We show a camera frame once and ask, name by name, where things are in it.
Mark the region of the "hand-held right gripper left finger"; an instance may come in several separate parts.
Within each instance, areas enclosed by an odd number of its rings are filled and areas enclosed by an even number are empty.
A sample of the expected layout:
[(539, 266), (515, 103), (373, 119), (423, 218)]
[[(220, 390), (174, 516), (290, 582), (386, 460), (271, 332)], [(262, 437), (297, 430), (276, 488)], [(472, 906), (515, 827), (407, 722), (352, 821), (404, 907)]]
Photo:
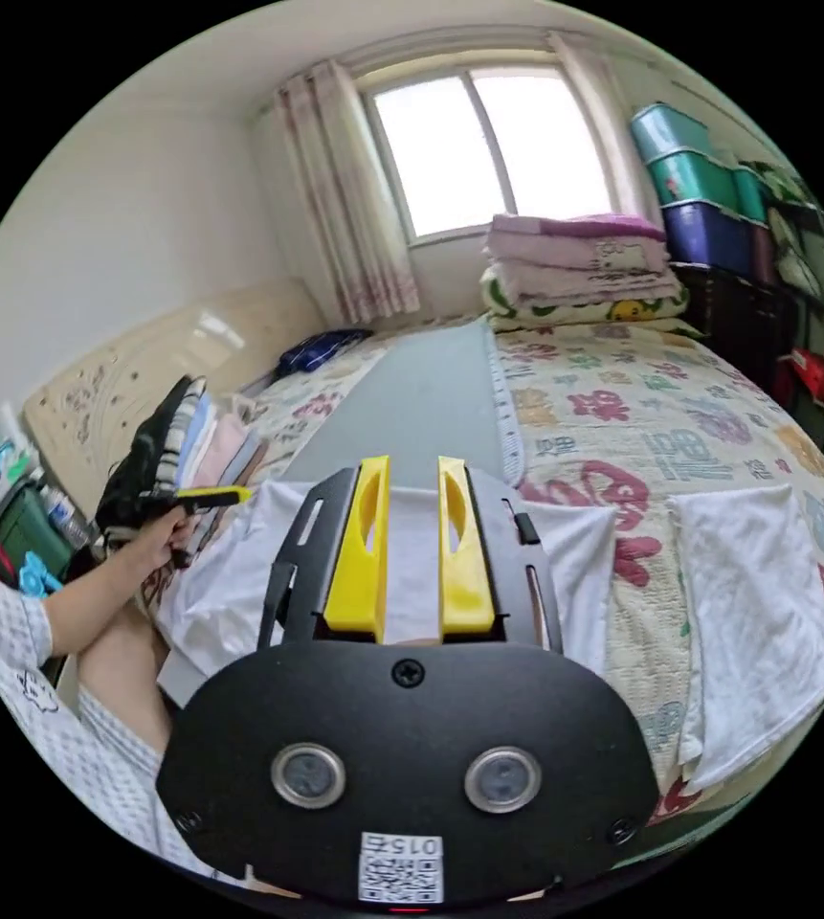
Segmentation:
[(390, 458), (362, 460), (328, 597), (327, 624), (384, 624), (388, 583)]

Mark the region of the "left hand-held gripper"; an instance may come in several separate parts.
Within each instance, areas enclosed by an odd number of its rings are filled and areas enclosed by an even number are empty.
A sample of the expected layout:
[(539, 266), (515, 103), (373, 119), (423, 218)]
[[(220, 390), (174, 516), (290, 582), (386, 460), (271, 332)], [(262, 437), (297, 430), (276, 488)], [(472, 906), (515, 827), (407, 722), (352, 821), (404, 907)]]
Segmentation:
[(197, 554), (213, 532), (219, 516), (228, 508), (246, 503), (252, 490), (242, 486), (213, 486), (188, 489), (160, 489), (140, 494), (141, 504), (178, 504), (189, 517), (198, 520), (184, 549), (174, 549), (171, 562), (175, 569), (189, 566), (191, 554)]

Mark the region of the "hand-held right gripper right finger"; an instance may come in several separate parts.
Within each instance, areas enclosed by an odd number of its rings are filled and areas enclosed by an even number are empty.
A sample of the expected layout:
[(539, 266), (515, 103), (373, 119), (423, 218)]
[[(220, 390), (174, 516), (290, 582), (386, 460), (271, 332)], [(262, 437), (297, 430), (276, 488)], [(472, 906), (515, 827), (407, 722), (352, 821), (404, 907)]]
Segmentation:
[(477, 503), (465, 463), (437, 460), (438, 625), (442, 637), (485, 637), (495, 609)]

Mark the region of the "person's left hand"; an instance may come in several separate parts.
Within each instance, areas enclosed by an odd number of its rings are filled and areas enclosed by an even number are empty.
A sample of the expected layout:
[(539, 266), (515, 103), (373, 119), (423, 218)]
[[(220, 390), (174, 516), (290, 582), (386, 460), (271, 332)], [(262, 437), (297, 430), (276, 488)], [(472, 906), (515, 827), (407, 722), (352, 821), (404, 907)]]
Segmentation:
[(140, 584), (169, 564), (175, 553), (186, 554), (194, 526), (193, 516), (180, 505), (146, 523), (122, 549), (122, 558), (132, 579)]

